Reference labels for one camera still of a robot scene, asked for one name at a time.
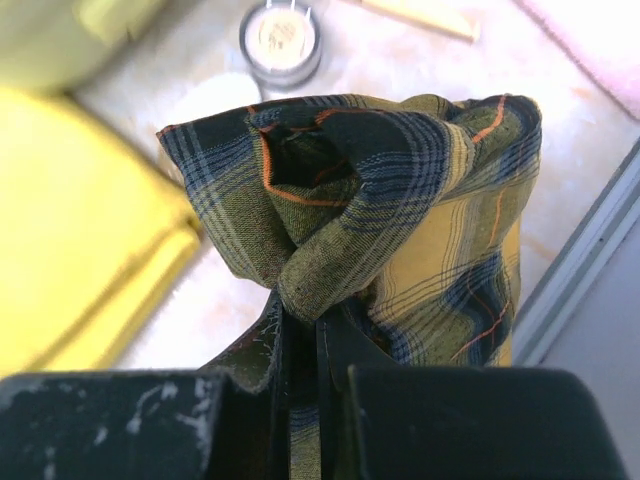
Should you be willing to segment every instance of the plaid fabric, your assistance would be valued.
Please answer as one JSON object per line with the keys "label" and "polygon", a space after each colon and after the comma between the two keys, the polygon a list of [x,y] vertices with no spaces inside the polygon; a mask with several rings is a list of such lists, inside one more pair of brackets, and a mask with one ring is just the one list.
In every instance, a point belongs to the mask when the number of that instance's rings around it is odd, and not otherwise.
{"label": "plaid fabric", "polygon": [[236,109],[159,139],[229,268],[277,288],[301,321],[357,295],[367,333],[402,364],[508,364],[540,120],[520,96],[341,95]]}

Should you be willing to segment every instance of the yellow cloth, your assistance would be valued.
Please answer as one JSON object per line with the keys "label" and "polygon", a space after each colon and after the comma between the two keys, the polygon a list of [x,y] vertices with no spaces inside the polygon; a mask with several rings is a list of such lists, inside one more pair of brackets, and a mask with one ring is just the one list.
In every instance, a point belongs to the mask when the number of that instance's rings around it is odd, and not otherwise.
{"label": "yellow cloth", "polygon": [[0,90],[0,376],[110,366],[197,250],[185,194],[66,98]]}

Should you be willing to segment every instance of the gray surface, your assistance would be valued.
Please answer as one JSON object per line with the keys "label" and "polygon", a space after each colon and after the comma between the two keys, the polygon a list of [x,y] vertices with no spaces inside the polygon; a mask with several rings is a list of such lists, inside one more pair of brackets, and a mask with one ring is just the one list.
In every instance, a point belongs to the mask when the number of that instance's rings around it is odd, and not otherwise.
{"label": "gray surface", "polygon": [[542,364],[595,394],[633,479],[640,479],[640,223],[629,232]]}

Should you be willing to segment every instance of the table surface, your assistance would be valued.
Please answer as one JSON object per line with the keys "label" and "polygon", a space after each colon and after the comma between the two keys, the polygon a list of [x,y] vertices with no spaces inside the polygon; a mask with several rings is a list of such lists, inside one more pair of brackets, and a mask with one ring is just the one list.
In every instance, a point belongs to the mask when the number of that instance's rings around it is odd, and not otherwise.
{"label": "table surface", "polygon": [[[173,106],[190,89],[219,73],[247,71],[238,27],[254,3],[169,2],[149,31],[76,89],[75,98],[156,159],[155,132],[170,123]],[[543,113],[542,167],[522,222],[522,302],[629,152],[640,123],[510,0],[449,3],[482,23],[478,42],[341,0],[312,1],[323,30],[322,63],[309,83],[286,96],[359,93],[402,100],[435,93],[462,100],[508,92],[534,98]],[[198,366],[255,321],[267,294],[234,278],[206,243],[120,366]]]}

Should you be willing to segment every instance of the metal edge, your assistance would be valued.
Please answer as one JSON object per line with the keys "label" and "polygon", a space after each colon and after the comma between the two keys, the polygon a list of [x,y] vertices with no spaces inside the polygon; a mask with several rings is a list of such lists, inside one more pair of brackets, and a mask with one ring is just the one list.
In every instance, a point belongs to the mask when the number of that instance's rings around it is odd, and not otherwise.
{"label": "metal edge", "polygon": [[513,364],[536,366],[640,217],[640,139],[525,301]]}

